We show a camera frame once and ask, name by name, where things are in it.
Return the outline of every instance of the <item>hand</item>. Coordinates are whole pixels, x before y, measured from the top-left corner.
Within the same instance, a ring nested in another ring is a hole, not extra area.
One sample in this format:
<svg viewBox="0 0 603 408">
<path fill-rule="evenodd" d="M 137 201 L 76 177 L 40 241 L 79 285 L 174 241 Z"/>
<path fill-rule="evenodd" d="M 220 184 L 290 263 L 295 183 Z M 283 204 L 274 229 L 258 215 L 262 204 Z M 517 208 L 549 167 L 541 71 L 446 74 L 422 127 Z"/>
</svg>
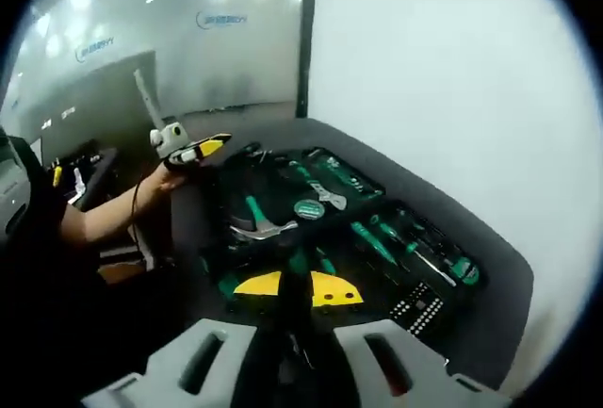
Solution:
<svg viewBox="0 0 603 408">
<path fill-rule="evenodd" d="M 187 178 L 183 174 L 172 172 L 166 168 L 166 165 L 160 163 L 159 166 L 149 176 L 154 188 L 163 193 L 169 193 L 173 189 L 180 187 Z"/>
</svg>

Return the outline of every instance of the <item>person's arm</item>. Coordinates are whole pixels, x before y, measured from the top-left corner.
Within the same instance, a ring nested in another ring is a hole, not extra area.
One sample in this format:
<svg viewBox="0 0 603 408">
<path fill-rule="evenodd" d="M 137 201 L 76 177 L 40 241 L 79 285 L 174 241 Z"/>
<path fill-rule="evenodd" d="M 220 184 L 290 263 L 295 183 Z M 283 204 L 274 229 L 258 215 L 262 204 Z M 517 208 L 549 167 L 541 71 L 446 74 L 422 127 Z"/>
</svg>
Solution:
<svg viewBox="0 0 603 408">
<path fill-rule="evenodd" d="M 134 217 L 181 185 L 183 180 L 182 176 L 172 174 L 163 164 L 159 165 L 155 172 L 140 183 Z M 80 212 L 72 205 L 67 205 L 60 224 L 61 236 L 73 245 L 87 245 L 124 230 L 133 221 L 132 200 L 135 189 L 130 188 L 89 212 Z"/>
</svg>

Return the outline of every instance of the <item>tool kit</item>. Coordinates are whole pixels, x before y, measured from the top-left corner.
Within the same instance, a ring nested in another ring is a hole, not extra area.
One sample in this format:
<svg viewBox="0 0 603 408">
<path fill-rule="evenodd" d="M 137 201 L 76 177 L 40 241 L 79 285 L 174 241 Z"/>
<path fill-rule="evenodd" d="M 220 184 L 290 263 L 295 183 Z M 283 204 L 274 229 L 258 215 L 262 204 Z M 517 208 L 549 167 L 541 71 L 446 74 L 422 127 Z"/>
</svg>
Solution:
<svg viewBox="0 0 603 408">
<path fill-rule="evenodd" d="M 252 143 L 219 173 L 220 233 L 201 255 L 235 309 L 277 309 L 293 277 L 333 326 L 391 318 L 431 345 L 487 284 L 473 256 L 325 149 Z"/>
</svg>

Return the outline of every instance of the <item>hammer head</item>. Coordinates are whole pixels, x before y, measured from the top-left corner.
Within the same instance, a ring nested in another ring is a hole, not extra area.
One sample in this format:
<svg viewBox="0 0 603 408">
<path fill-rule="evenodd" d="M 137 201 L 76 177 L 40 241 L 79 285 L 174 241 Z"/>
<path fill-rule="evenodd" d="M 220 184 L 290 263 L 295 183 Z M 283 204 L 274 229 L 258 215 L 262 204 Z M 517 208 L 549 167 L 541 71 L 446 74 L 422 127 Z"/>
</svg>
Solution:
<svg viewBox="0 0 603 408">
<path fill-rule="evenodd" d="M 230 226 L 230 228 L 237 234 L 240 234 L 246 238 L 251 238 L 253 240 L 265 240 L 270 237 L 278 236 L 283 231 L 295 229 L 296 227 L 298 227 L 298 224 L 295 221 L 290 221 L 284 226 L 272 226 L 270 228 L 261 229 L 257 231 L 246 231 L 244 229 L 239 229 L 238 227 L 235 227 L 233 225 Z"/>
</svg>

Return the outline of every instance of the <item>adjustable wrench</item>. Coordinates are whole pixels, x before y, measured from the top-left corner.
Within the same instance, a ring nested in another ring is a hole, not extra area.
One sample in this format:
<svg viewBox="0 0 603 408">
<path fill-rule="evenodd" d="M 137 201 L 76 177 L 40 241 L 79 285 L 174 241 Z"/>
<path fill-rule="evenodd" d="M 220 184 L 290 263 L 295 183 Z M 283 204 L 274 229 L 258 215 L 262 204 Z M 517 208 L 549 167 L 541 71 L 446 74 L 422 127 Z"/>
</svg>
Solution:
<svg viewBox="0 0 603 408">
<path fill-rule="evenodd" d="M 301 175 L 305 178 L 306 182 L 312 189 L 318 194 L 318 200 L 322 203 L 330 203 L 337 210 L 345 210 L 348 205 L 348 200 L 340 194 L 332 193 L 327 188 L 323 187 L 320 182 L 312 178 L 312 175 L 302 164 L 298 161 L 291 160 L 289 166 L 294 166 Z"/>
<path fill-rule="evenodd" d="M 239 229 L 238 227 L 235 227 L 233 225 L 230 226 L 233 231 L 238 234 L 241 234 L 244 237 L 251 238 L 253 240 L 265 240 L 266 238 L 278 236 L 283 231 L 295 229 L 296 227 L 298 227 L 298 224 L 293 220 L 288 222 L 284 226 L 277 226 L 276 224 L 272 224 L 272 222 L 270 222 L 270 220 L 266 218 L 264 212 L 262 212 L 262 209 L 260 208 L 255 198 L 251 195 L 245 198 L 245 202 L 252 211 L 253 220 L 255 222 L 255 230 L 246 231 L 244 229 Z"/>
</svg>

